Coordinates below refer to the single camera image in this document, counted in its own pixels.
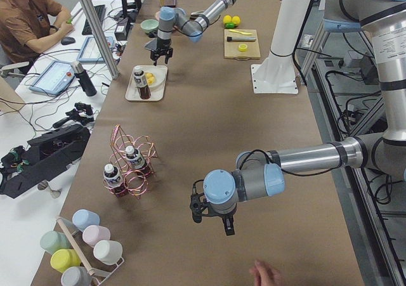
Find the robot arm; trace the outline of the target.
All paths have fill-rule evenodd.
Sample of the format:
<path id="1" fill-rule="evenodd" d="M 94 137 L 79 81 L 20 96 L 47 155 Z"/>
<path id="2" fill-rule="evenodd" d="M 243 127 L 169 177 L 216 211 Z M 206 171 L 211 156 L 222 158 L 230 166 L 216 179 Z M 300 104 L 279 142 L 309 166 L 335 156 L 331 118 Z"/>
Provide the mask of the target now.
<path id="1" fill-rule="evenodd" d="M 157 65 L 160 57 L 167 63 L 173 56 L 171 35 L 174 28 L 187 36 L 192 42 L 198 42 L 205 30 L 212 25 L 227 8 L 237 0 L 215 0 L 206 10 L 191 19 L 181 8 L 162 7 L 159 11 L 157 37 L 146 43 L 150 59 Z"/>
<path id="2" fill-rule="evenodd" d="M 234 171 L 213 170 L 202 180 L 202 193 L 192 192 L 194 222 L 217 216 L 233 235 L 238 203 L 283 192 L 285 174 L 313 176 L 349 166 L 405 177 L 405 0 L 326 0 L 324 28 L 371 35 L 387 130 L 306 148 L 243 152 Z"/>

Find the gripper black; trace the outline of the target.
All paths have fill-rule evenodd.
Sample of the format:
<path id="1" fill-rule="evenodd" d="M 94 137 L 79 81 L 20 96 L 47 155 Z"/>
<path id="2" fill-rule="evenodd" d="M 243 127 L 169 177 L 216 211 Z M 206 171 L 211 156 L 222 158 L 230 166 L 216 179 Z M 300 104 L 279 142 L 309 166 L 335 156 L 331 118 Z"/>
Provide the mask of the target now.
<path id="1" fill-rule="evenodd" d="M 157 60 L 162 56 L 165 57 L 165 64 L 168 64 L 169 59 L 173 56 L 171 39 L 161 39 L 160 37 L 156 37 L 155 39 L 157 39 L 157 49 L 150 53 L 150 58 L 152 59 L 154 66 L 157 65 Z"/>
<path id="2" fill-rule="evenodd" d="M 196 184 L 192 185 L 192 194 L 190 196 L 190 210 L 192 212 L 192 219 L 195 223 L 201 223 L 203 217 L 220 217 L 223 222 L 226 236 L 232 236 L 235 234 L 235 229 L 233 225 L 233 215 L 236 212 L 236 205 L 232 206 L 231 210 L 226 210 L 225 213 L 216 210 L 214 206 L 203 198 L 200 198 L 204 193 L 198 193 Z"/>

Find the bare human hand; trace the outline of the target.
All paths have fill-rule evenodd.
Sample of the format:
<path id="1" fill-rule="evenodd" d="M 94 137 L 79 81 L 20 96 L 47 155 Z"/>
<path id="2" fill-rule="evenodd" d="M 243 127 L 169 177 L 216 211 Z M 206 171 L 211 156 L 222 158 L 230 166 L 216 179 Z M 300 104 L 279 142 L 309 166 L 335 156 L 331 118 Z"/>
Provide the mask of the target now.
<path id="1" fill-rule="evenodd" d="M 254 278 L 254 286 L 283 286 L 284 278 L 281 272 L 265 261 L 255 260 L 249 270 Z"/>

